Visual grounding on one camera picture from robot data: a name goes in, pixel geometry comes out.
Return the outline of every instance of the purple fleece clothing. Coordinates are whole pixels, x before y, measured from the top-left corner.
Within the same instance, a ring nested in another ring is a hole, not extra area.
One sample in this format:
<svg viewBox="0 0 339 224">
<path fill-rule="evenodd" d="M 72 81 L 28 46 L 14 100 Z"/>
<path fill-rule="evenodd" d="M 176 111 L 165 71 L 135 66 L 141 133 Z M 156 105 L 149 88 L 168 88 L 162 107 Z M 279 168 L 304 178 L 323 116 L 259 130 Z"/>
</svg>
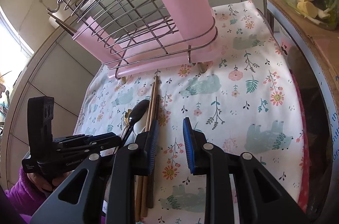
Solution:
<svg viewBox="0 0 339 224">
<path fill-rule="evenodd" d="M 19 170 L 19 180 L 10 190 L 5 190 L 5 194 L 27 223 L 30 222 L 31 216 L 46 200 L 45 194 L 30 182 L 22 168 Z M 101 217 L 101 224 L 104 223 L 105 218 Z"/>
</svg>

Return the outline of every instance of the silver screw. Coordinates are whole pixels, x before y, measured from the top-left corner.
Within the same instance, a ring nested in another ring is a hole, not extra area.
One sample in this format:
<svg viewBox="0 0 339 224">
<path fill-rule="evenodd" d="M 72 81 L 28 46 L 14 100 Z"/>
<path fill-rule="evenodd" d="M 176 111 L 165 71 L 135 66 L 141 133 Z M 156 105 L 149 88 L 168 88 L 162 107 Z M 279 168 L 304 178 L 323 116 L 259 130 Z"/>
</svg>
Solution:
<svg viewBox="0 0 339 224">
<path fill-rule="evenodd" d="M 129 144 L 129 145 L 128 145 L 128 149 L 129 149 L 130 151 L 135 151 L 138 147 L 139 147 L 139 146 L 138 146 L 138 144 L 136 144 L 136 143 L 133 143 L 133 144 Z"/>
<path fill-rule="evenodd" d="M 245 153 L 242 154 L 242 157 L 246 160 L 251 160 L 253 156 L 252 156 L 252 154 L 245 152 Z"/>
<path fill-rule="evenodd" d="M 203 145 L 203 147 L 204 147 L 204 149 L 211 150 L 211 149 L 213 149 L 213 144 L 206 143 L 206 144 Z"/>
<path fill-rule="evenodd" d="M 91 161 L 98 160 L 98 159 L 99 159 L 99 154 L 97 154 L 97 153 L 92 153 L 92 154 L 89 156 L 89 159 L 90 159 Z"/>
</svg>

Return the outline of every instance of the white floral cloth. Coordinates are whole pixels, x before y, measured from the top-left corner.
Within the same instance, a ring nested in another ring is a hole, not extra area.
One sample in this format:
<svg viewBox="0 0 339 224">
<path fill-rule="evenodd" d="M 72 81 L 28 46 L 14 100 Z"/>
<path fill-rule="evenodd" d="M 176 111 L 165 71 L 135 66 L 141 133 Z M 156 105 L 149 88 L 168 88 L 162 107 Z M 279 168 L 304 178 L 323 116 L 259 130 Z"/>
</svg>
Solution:
<svg viewBox="0 0 339 224">
<path fill-rule="evenodd" d="M 182 120 L 225 152 L 249 151 L 298 201 L 303 125 L 297 91 L 281 49 L 251 1 L 214 8 L 224 45 L 220 57 L 109 80 L 102 66 L 88 87 L 75 134 L 122 133 L 124 114 L 150 96 L 159 76 L 154 208 L 143 223 L 204 223 L 204 176 L 189 172 Z M 233 195 L 235 207 L 236 195 Z"/>
</svg>

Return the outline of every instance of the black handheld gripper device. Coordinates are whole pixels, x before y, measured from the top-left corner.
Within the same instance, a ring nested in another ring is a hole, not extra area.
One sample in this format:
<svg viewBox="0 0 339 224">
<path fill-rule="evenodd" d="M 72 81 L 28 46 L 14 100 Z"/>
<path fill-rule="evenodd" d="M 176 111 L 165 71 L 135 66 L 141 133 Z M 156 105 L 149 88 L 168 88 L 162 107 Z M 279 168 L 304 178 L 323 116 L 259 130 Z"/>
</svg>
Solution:
<svg viewBox="0 0 339 224">
<path fill-rule="evenodd" d="M 193 130 L 189 118 L 183 121 L 183 135 L 190 172 L 206 175 L 204 224 L 234 224 L 230 174 L 241 224 L 309 223 L 298 204 L 251 153 L 225 153 L 208 143 L 204 133 Z"/>
<path fill-rule="evenodd" d="M 154 168 L 159 134 L 158 120 L 150 131 L 137 135 L 134 143 L 117 153 L 89 156 L 58 186 L 34 213 L 30 224 L 99 224 L 111 175 L 106 223 L 135 224 L 134 176 L 148 176 Z"/>
<path fill-rule="evenodd" d="M 53 113 L 53 97 L 28 99 L 29 152 L 22 160 L 25 173 L 39 173 L 51 185 L 53 178 L 74 170 L 89 154 L 119 146 L 121 143 L 121 138 L 114 133 L 98 136 L 79 134 L 53 139 Z"/>
</svg>

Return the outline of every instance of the hand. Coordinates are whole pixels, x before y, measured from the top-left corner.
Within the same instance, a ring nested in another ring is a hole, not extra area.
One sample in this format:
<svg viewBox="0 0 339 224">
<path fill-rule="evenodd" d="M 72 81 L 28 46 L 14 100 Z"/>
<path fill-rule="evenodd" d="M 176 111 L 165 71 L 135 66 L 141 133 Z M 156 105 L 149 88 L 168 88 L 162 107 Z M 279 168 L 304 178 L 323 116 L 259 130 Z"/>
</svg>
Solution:
<svg viewBox="0 0 339 224">
<path fill-rule="evenodd" d="M 38 188 L 38 190 L 45 193 L 46 191 L 54 191 L 56 187 L 59 186 L 62 183 L 62 181 L 64 181 L 70 174 L 71 171 L 54 178 L 52 180 L 53 187 L 50 183 L 47 182 L 45 178 L 43 178 L 38 173 L 27 173 L 27 177 Z"/>
</svg>

